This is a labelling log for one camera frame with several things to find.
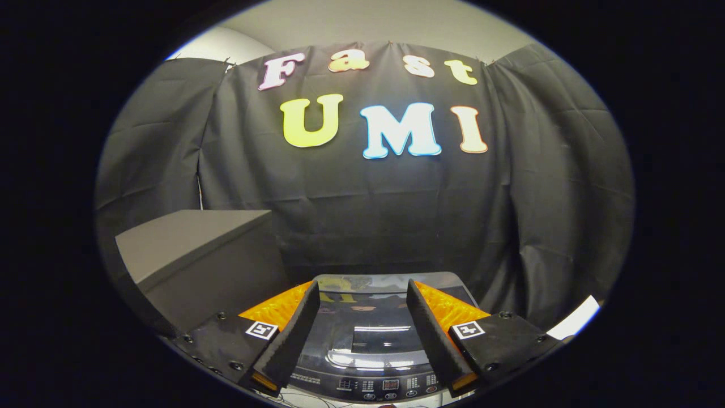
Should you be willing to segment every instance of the letter cutout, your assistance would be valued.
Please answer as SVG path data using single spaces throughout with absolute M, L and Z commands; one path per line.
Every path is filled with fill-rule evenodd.
M 460 144 L 460 149 L 466 153 L 484 153 L 488 151 L 489 146 L 481 139 L 479 124 L 476 122 L 478 110 L 468 106 L 454 106 L 451 107 L 451 112 L 458 117 L 460 132 L 463 135 L 463 143 Z
M 332 62 L 328 65 L 328 69 L 334 73 L 340 73 L 347 70 L 364 70 L 370 66 L 370 62 L 365 60 L 365 52 L 361 49 L 346 49 L 336 52 L 330 57 Z
M 451 67 L 453 78 L 456 78 L 459 82 L 463 82 L 468 85 L 476 85 L 479 82 L 477 79 L 468 76 L 469 72 L 473 72 L 473 68 L 468 65 L 464 65 L 463 61 L 450 60 L 443 63 Z
M 274 60 L 269 60 L 265 62 L 265 65 L 267 65 L 265 80 L 257 89 L 259 89 L 260 91 L 264 91 L 265 89 L 283 85 L 287 80 L 285 78 L 282 78 L 282 74 L 284 74 L 285 76 L 292 75 L 295 68 L 294 62 L 302 62 L 304 60 L 305 55 L 300 52 L 297 54 L 275 58 Z
M 362 152 L 366 159 L 380 159 L 388 155 L 383 147 L 383 137 L 396 155 L 403 153 L 408 135 L 413 142 L 408 152 L 414 156 L 435 156 L 440 154 L 441 147 L 433 135 L 431 113 L 433 105 L 429 103 L 412 103 L 408 105 L 403 119 L 398 122 L 384 106 L 368 106 L 360 114 L 368 120 L 368 148 Z
M 436 73 L 431 68 L 431 63 L 423 57 L 415 55 L 406 55 L 403 57 L 405 69 L 413 75 L 422 76 L 424 78 L 433 78 Z
M 342 95 L 328 94 L 318 98 L 322 105 L 322 127 L 318 131 L 305 129 L 305 108 L 310 105 L 309 99 L 293 99 L 284 102 L 279 109 L 284 112 L 282 129 L 284 139 L 297 147 L 320 146 L 332 140 L 338 128 L 338 104 Z

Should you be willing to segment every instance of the white object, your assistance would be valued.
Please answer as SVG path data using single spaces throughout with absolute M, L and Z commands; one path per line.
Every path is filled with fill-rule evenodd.
M 575 335 L 587 325 L 589 320 L 598 311 L 599 304 L 597 304 L 597 301 L 592 296 L 589 296 L 575 311 L 572 311 L 558 325 L 549 330 L 547 334 L 558 340 Z

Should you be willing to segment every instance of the digital display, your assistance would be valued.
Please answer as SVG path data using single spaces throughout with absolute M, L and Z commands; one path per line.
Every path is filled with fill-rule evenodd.
M 383 391 L 397 390 L 397 389 L 398 389 L 398 379 L 383 380 Z

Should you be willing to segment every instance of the control panel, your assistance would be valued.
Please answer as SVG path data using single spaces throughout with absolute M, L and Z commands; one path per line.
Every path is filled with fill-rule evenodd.
M 346 377 L 298 367 L 289 385 L 342 401 L 383 402 L 421 398 L 443 391 L 433 372 L 398 377 Z

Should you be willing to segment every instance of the ceiling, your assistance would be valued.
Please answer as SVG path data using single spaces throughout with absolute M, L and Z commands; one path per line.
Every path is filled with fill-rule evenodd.
M 532 37 L 458 0 L 270 0 L 220 24 L 283 51 L 350 41 L 394 41 L 490 63 Z

